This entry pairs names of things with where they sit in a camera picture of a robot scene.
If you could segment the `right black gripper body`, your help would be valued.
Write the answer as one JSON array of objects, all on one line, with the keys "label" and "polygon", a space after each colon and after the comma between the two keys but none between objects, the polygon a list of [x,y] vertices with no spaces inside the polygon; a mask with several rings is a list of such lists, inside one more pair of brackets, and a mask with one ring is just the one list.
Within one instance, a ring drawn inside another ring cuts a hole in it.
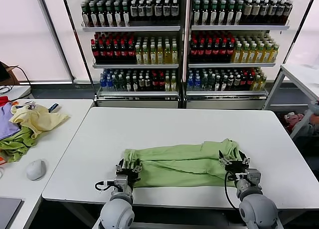
[{"label": "right black gripper body", "polygon": [[230,161],[225,165],[225,170],[230,172],[232,175],[237,173],[245,173],[245,170],[249,168],[247,163],[243,161]]}]

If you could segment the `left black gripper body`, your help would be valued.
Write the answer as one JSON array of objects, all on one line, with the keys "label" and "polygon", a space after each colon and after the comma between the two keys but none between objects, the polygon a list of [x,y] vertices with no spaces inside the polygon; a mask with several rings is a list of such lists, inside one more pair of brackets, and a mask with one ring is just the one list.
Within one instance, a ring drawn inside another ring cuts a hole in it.
[{"label": "left black gripper body", "polygon": [[123,169],[122,171],[117,171],[116,175],[127,176],[128,184],[134,184],[141,180],[139,172],[133,169]]}]

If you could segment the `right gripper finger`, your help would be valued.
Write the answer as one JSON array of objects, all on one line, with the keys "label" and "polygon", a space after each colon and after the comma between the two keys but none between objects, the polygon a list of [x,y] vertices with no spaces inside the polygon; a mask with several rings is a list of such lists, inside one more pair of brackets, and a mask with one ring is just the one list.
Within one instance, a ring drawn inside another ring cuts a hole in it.
[{"label": "right gripper finger", "polygon": [[247,157],[245,153],[242,151],[239,151],[239,155],[242,159],[242,164],[244,164],[246,167],[249,167],[250,164],[250,157]]},{"label": "right gripper finger", "polygon": [[223,153],[220,150],[219,150],[219,162],[222,166],[231,164],[231,162],[224,157]]}]

